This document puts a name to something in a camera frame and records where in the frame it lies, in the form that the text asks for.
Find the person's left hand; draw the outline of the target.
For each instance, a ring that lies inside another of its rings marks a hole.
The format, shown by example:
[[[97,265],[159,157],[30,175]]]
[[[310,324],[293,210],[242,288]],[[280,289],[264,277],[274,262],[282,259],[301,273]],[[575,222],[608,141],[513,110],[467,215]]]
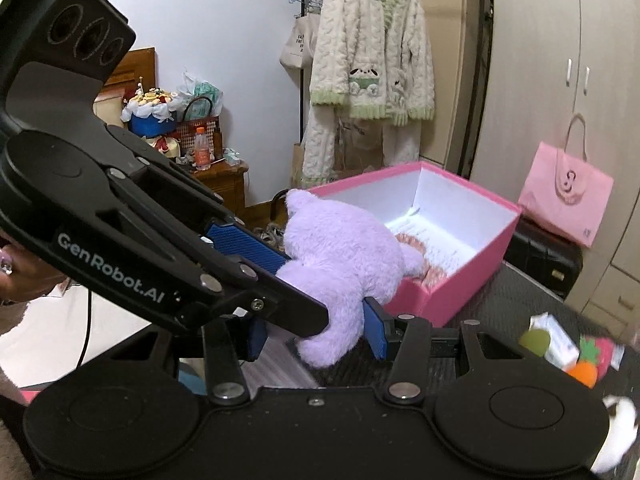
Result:
[[[1,233],[1,260],[11,263],[12,272],[1,272],[1,300],[29,302],[47,295],[66,275],[47,264],[18,244],[5,232]]]

